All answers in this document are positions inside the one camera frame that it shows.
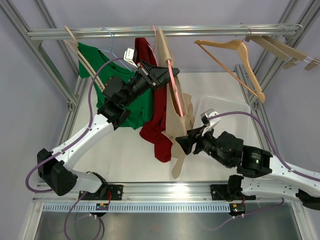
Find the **pink plastic hanger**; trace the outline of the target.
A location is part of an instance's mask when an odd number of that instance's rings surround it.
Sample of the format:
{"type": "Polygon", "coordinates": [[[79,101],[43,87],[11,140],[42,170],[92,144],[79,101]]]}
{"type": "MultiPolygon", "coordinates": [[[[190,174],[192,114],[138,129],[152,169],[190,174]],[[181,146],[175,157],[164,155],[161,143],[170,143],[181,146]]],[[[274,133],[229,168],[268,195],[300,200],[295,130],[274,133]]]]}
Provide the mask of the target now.
{"type": "Polygon", "coordinates": [[[178,114],[179,114],[180,117],[182,117],[184,115],[183,109],[182,109],[182,104],[181,104],[181,100],[180,100],[180,97],[179,97],[178,88],[177,88],[177,85],[176,85],[176,82],[175,82],[175,77],[174,77],[174,74],[173,74],[173,68],[172,68],[172,65],[171,65],[171,61],[169,59],[167,60],[167,65],[168,65],[168,71],[169,71],[170,81],[171,81],[171,85],[172,85],[172,90],[173,90],[173,93],[174,93],[174,96],[175,96],[175,101],[176,101],[176,104],[177,104],[177,107],[178,107],[178,114]]]}

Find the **beige t shirt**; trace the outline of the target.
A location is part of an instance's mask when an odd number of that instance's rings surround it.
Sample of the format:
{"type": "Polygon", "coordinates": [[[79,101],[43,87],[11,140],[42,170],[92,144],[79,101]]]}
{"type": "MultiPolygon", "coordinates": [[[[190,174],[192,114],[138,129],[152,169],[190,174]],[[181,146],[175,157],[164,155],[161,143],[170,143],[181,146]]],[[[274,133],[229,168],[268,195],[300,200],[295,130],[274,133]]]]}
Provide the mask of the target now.
{"type": "Polygon", "coordinates": [[[191,101],[191,96],[187,93],[183,93],[179,77],[174,75],[174,68],[176,67],[175,58],[173,52],[169,46],[167,37],[161,28],[157,29],[157,41],[158,51],[158,63],[161,67],[168,68],[167,60],[170,60],[174,80],[177,86],[181,106],[183,110],[183,116],[179,116],[179,110],[176,103],[175,94],[173,92],[172,83],[166,85],[166,120],[165,130],[162,132],[172,142],[171,156],[176,159],[176,163],[171,171],[172,177],[177,179],[183,167],[185,161],[185,153],[181,146],[176,142],[176,137],[183,137],[187,135],[187,131],[192,129],[194,126],[194,109],[191,101]]]}

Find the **red t shirt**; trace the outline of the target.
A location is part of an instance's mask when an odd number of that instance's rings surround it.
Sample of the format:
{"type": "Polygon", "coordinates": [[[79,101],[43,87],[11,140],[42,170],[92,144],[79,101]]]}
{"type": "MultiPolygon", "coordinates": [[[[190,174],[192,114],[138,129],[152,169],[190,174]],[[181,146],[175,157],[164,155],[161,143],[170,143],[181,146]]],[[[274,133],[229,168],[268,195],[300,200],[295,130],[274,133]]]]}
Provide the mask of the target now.
{"type": "MultiPolygon", "coordinates": [[[[144,37],[135,39],[134,47],[137,51],[137,61],[145,61],[157,66],[155,54],[149,42],[144,37]]],[[[167,87],[153,91],[153,117],[140,130],[140,136],[154,145],[154,156],[162,163],[167,163],[172,157],[171,140],[163,134],[166,129],[167,87]]]]}

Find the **pink wire hanger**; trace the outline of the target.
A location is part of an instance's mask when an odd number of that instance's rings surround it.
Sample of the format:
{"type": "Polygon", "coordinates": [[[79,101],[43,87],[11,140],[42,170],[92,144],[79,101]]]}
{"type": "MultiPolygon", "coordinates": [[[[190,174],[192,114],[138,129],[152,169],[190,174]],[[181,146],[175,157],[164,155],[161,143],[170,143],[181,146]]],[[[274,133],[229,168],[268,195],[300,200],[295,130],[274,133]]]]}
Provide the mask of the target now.
{"type": "Polygon", "coordinates": [[[152,53],[154,54],[155,51],[156,51],[158,28],[155,27],[154,25],[151,25],[151,26],[150,26],[150,30],[153,31],[153,33],[154,33],[153,47],[151,48],[152,53]]]}

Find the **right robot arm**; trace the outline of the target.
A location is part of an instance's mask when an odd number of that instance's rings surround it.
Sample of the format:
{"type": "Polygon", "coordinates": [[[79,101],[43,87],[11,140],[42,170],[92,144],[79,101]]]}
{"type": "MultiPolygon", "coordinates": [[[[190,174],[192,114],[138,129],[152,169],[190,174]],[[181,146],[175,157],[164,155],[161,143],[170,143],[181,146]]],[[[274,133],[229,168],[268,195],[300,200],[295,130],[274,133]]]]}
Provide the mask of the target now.
{"type": "Polygon", "coordinates": [[[244,141],[224,131],[213,136],[214,130],[198,127],[187,131],[186,136],[176,137],[186,155],[201,152],[228,169],[230,175],[221,198],[226,201],[252,200],[256,196],[273,196],[300,201],[306,208],[320,209],[320,185],[286,169],[284,164],[270,152],[244,145],[244,141]]]}

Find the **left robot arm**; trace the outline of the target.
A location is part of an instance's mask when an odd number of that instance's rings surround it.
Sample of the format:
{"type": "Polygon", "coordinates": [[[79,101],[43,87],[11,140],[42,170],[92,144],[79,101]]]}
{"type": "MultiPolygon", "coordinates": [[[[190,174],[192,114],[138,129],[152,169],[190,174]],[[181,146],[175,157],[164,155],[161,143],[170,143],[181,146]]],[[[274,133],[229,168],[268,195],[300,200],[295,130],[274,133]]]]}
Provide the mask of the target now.
{"type": "Polygon", "coordinates": [[[66,142],[51,151],[45,148],[37,153],[38,176],[58,196],[64,196],[71,190],[90,193],[101,200],[107,195],[107,182],[95,172],[80,172],[74,166],[80,158],[100,139],[113,133],[129,117],[127,108],[139,96],[149,89],[166,86],[171,77],[180,72],[175,67],[160,67],[141,61],[136,64],[133,77],[125,82],[119,76],[107,80],[102,94],[104,104],[91,113],[89,122],[66,142]]]}

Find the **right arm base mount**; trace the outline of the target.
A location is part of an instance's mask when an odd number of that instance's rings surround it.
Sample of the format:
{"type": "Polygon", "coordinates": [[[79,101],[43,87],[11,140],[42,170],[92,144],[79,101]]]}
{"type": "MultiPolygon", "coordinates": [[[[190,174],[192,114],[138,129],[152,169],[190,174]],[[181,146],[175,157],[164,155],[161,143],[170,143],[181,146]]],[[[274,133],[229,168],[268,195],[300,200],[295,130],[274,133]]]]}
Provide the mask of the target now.
{"type": "Polygon", "coordinates": [[[241,191],[229,192],[226,184],[211,184],[210,194],[213,201],[232,202],[240,200],[253,201],[257,199],[255,195],[245,195],[241,191]]]}

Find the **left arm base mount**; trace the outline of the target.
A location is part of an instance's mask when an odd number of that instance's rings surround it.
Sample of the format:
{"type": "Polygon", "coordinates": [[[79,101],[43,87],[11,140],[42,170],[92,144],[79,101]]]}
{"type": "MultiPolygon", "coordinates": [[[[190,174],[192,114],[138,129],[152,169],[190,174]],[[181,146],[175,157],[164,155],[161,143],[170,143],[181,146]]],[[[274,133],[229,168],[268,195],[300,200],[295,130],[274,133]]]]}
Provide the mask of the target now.
{"type": "Polygon", "coordinates": [[[122,184],[108,184],[102,193],[87,192],[82,200],[84,201],[121,201],[123,197],[124,186],[122,184]]]}

